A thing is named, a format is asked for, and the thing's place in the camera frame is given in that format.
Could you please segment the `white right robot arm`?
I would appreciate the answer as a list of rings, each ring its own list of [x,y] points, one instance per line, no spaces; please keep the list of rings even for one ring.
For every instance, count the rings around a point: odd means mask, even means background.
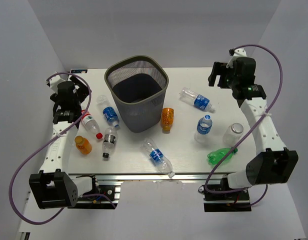
[[[230,173],[219,188],[220,195],[230,200],[238,191],[254,185],[286,183],[298,160],[295,150],[289,150],[280,138],[267,105],[263,87],[255,83],[256,61],[250,57],[237,57],[231,64],[215,62],[208,77],[208,85],[231,89],[232,96],[247,119],[256,156],[245,169]]]

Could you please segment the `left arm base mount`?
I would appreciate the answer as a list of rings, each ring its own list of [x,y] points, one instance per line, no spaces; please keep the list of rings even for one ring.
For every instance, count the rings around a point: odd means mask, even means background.
[[[114,210],[119,203],[121,182],[108,182],[98,186],[98,194],[83,196],[72,209]]]

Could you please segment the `orange textured bottle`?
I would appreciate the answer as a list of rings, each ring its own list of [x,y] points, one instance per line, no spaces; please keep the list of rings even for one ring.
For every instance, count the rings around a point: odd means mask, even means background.
[[[171,131],[172,125],[174,122],[174,109],[167,107],[162,109],[161,113],[161,127],[162,131],[169,133]]]

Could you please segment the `black label clear bottle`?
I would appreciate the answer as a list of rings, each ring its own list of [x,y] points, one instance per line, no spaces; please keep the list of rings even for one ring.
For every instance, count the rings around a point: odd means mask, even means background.
[[[115,151],[118,133],[115,127],[108,127],[103,136],[102,142],[102,157],[108,160]]]

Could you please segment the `blue label bottle front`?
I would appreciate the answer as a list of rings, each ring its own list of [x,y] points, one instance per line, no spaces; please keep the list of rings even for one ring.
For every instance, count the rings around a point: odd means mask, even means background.
[[[141,143],[141,148],[161,174],[167,175],[170,179],[175,176],[172,163],[151,138],[145,138]]]

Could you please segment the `clear bottle silver cap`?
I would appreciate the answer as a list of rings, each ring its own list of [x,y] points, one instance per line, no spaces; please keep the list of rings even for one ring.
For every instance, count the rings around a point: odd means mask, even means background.
[[[235,122],[231,124],[224,133],[222,140],[228,147],[233,147],[241,138],[244,133],[244,127],[242,124]]]

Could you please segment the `blue label bottle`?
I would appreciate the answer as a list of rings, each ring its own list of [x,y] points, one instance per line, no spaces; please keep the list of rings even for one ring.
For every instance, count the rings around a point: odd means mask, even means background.
[[[97,97],[96,107],[102,113],[109,125],[114,128],[119,127],[119,117],[105,95],[99,95]]]
[[[145,138],[141,143],[141,148],[161,174],[167,175],[170,179],[175,176],[172,163],[151,138]]]
[[[194,139],[201,144],[205,144],[207,142],[208,133],[211,131],[213,125],[213,121],[210,115],[206,114],[204,117],[200,118],[196,131],[194,134]]]
[[[191,89],[184,87],[179,93],[179,99],[187,104],[194,106],[195,108],[209,113],[215,113],[216,109],[212,105],[210,99],[198,94]]]

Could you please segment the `orange juice bottle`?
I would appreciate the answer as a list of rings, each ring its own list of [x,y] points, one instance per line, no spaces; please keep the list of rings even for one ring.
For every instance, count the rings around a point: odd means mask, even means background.
[[[88,155],[92,151],[92,145],[90,142],[80,135],[74,138],[75,146],[83,155]]]

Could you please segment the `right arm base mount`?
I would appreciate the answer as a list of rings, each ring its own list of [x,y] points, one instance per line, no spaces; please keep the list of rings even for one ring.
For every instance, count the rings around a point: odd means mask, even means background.
[[[207,187],[213,191],[229,191],[226,174],[216,174],[208,181]],[[203,207],[206,213],[234,213],[251,212],[250,196],[248,191],[215,194],[205,189],[205,184],[198,188],[198,193],[203,195]]]

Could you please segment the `red cap clear bottle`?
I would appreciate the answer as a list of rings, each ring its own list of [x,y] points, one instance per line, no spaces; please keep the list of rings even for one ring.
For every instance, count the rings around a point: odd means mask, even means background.
[[[81,124],[84,126],[84,128],[88,131],[89,134],[91,134],[97,140],[101,140],[103,138],[103,134],[101,133],[97,121],[92,117],[89,111],[87,111],[86,113],[85,111],[86,109],[81,110]]]

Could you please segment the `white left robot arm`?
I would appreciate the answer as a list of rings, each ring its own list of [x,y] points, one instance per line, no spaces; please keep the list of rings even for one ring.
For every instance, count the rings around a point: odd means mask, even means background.
[[[40,209],[73,208],[79,198],[93,200],[100,187],[94,175],[70,178],[70,152],[80,126],[81,104],[90,95],[88,87],[72,75],[68,80],[52,77],[47,85],[54,91],[50,96],[54,106],[53,132],[55,141],[48,144],[45,160],[36,174],[29,177],[29,185]]]

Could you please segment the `green crushed bottle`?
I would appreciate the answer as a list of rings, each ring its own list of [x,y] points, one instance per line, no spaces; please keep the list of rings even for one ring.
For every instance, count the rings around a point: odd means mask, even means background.
[[[221,159],[231,150],[231,148],[220,148],[216,151],[212,151],[207,155],[207,162],[211,166],[215,166],[218,164]],[[222,165],[227,164],[231,158],[238,152],[238,149],[235,148],[227,157],[226,159],[221,163]]]

